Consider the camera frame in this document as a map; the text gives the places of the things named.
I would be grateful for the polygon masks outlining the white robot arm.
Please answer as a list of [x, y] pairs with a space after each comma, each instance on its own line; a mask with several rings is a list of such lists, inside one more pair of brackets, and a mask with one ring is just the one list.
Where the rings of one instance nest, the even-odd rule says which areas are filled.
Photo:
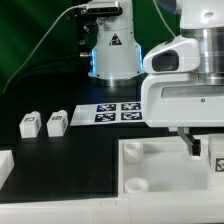
[[131, 0], [91, 0], [83, 10], [99, 31], [92, 48], [92, 80], [114, 86], [145, 75], [142, 116], [150, 127], [174, 129], [189, 153], [201, 142], [192, 127], [224, 125], [224, 0], [154, 0], [177, 13], [180, 34], [146, 55], [135, 41]]

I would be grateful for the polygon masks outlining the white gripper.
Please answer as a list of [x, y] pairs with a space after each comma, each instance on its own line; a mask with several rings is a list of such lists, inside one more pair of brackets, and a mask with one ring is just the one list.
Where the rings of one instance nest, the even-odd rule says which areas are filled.
[[148, 75], [141, 104], [144, 122], [178, 128], [190, 155], [195, 139], [188, 128], [224, 127], [224, 86], [199, 84], [190, 73]]

